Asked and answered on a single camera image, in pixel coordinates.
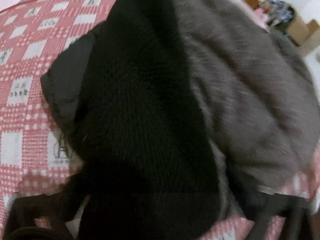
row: gray fuzzy garment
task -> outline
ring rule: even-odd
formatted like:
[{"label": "gray fuzzy garment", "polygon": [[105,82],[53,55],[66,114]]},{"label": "gray fuzzy garment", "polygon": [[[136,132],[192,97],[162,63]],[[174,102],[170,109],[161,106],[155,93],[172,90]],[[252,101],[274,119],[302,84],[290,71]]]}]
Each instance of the gray fuzzy garment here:
[{"label": "gray fuzzy garment", "polygon": [[172,1],[219,169],[224,216],[233,202],[225,158],[257,184],[278,189],[312,161],[319,105],[311,75],[287,41],[228,0]]}]

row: bed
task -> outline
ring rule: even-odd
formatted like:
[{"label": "bed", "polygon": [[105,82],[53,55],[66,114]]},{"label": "bed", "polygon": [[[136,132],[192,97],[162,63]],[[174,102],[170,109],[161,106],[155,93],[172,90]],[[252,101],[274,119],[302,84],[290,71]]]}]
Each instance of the bed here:
[{"label": "bed", "polygon": [[[106,19],[114,2],[23,0],[0,11],[0,234],[15,198],[58,191],[81,168],[51,117],[40,77],[60,52]],[[313,167],[280,192],[309,198],[315,212],[319,174],[318,147]],[[277,239],[283,223],[274,217],[266,239]],[[242,240],[251,227],[251,221],[233,216],[212,225],[201,239]]]}]

